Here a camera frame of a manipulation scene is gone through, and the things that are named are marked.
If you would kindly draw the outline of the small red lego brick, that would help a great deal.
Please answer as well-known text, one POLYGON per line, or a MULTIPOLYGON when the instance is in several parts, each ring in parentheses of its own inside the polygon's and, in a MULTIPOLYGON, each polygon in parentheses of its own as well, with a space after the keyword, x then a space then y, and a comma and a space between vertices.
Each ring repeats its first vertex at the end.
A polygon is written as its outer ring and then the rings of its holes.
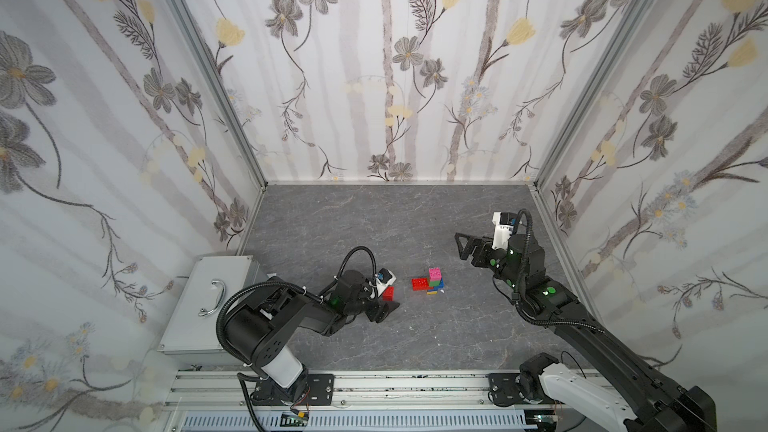
POLYGON ((382 298, 385 301, 392 301, 394 299, 394 288, 387 287, 382 294, 382 298))

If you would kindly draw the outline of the long red lego brick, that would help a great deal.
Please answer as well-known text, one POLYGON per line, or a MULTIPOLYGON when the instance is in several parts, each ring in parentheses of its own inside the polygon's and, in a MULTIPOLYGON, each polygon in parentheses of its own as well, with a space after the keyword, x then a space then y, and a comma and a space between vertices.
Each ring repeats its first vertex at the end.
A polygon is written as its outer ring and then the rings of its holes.
POLYGON ((414 278, 411 280, 413 291, 427 291, 430 288, 430 281, 426 277, 414 278))

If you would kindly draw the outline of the pink lego brick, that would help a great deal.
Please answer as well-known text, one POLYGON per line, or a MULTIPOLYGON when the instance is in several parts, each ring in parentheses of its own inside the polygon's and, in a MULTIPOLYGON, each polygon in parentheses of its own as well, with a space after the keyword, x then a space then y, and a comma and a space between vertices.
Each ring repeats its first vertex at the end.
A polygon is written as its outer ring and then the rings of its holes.
POLYGON ((430 268, 429 278, 431 281, 440 281, 442 279, 441 270, 439 268, 430 268))

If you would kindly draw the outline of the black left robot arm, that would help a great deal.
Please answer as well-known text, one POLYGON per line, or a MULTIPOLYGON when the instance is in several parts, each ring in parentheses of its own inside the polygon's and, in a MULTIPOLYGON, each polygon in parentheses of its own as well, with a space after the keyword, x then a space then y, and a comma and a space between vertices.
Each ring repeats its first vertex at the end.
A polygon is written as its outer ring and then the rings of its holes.
POLYGON ((307 367, 289 350, 299 329, 332 336, 363 315, 381 323, 399 304, 383 293, 396 281, 381 268, 372 277, 342 272, 318 294, 277 277, 246 287, 222 306, 215 324, 221 347, 273 387, 283 402, 296 403, 309 393, 307 367))

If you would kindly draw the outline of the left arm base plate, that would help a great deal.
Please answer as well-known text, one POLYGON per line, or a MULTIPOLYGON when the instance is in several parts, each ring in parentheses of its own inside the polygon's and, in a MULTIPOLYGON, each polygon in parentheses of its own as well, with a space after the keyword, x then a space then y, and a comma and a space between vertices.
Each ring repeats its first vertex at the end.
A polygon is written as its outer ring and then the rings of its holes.
POLYGON ((300 375, 290 388, 283 388, 268 378, 257 381, 249 397, 254 406, 330 406, 335 379, 331 373, 309 373, 300 375))

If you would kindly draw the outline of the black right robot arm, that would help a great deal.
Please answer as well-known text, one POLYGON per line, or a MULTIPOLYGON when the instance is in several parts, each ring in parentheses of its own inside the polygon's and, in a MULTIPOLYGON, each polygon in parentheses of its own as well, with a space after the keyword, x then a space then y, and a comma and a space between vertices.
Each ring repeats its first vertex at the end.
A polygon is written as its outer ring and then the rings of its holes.
POLYGON ((520 365, 515 385, 502 389, 503 404, 551 399, 608 431, 716 430, 714 400, 664 375, 605 329, 573 292, 547 275, 535 240, 513 235, 502 249, 489 237, 458 233, 455 241, 461 259, 510 287, 510 302, 523 320, 552 330, 612 386, 606 390, 540 353, 520 365))

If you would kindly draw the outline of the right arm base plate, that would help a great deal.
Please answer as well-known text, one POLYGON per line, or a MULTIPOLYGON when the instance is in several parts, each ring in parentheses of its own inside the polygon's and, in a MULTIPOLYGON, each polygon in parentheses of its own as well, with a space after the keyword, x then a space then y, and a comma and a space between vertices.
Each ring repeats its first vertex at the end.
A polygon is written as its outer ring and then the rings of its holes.
POLYGON ((488 397, 497 407, 538 404, 541 401, 537 380, 528 372, 491 373, 488 397))

